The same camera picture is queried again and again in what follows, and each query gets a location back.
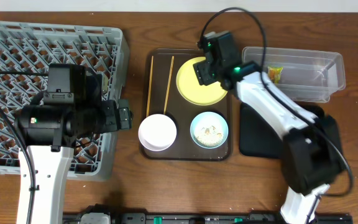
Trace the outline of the white round bowl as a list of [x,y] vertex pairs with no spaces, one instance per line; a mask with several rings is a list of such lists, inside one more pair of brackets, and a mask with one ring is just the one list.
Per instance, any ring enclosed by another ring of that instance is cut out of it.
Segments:
[[159,152],[168,149],[177,136],[177,127],[173,120],[164,114],[153,114],[140,124],[138,137],[146,149]]

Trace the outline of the wooden chopstick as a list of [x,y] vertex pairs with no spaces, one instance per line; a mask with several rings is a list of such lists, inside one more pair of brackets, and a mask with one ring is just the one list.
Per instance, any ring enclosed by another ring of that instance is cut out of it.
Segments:
[[167,104],[168,104],[168,97],[169,97],[169,92],[170,92],[170,84],[171,84],[171,80],[172,80],[174,60],[175,60],[175,57],[172,56],[171,62],[170,62],[170,70],[169,70],[169,74],[168,74],[167,89],[166,89],[166,93],[165,93],[164,107],[163,107],[164,115],[166,114],[166,111],[167,111]]
[[152,92],[153,68],[154,68],[154,56],[152,55],[151,61],[150,61],[150,73],[149,73],[149,87],[148,87],[148,95],[147,95],[146,117],[148,117],[148,116],[149,116],[149,113],[150,113],[150,102],[151,102],[151,92]]

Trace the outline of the green snack wrapper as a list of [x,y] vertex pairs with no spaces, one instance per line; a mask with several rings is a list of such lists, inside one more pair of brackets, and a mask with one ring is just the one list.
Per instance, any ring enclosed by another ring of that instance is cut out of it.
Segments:
[[274,83],[277,84],[282,75],[283,67],[268,67],[267,74],[269,79]]

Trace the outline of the light blue bowl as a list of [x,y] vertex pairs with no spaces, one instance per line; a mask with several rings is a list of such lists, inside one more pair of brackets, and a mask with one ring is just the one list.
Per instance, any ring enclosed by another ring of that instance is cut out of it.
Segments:
[[229,134],[226,120],[215,112],[206,111],[194,117],[190,124],[190,136],[200,147],[215,149],[222,146]]

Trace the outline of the pile of rice scraps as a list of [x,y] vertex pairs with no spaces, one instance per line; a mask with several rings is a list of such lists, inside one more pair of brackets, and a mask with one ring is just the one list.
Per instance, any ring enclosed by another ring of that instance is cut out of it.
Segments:
[[203,146],[215,147],[223,140],[222,128],[217,126],[201,127],[195,132],[195,139]]

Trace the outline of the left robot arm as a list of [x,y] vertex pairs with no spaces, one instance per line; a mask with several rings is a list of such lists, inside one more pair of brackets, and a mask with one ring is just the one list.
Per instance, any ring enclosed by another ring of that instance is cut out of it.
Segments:
[[104,101],[101,82],[90,68],[53,63],[47,90],[15,118],[24,140],[17,223],[61,223],[76,140],[131,129],[128,101]]

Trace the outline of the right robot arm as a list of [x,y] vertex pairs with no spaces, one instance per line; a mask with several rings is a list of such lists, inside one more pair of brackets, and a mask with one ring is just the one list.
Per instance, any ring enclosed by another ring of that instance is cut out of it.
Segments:
[[206,57],[195,64],[200,85],[219,82],[224,90],[254,109],[283,144],[282,174],[288,192],[280,214],[287,223],[311,223],[321,197],[335,178],[348,168],[330,116],[319,118],[282,93],[254,61],[243,63],[233,35],[202,34],[198,48]]

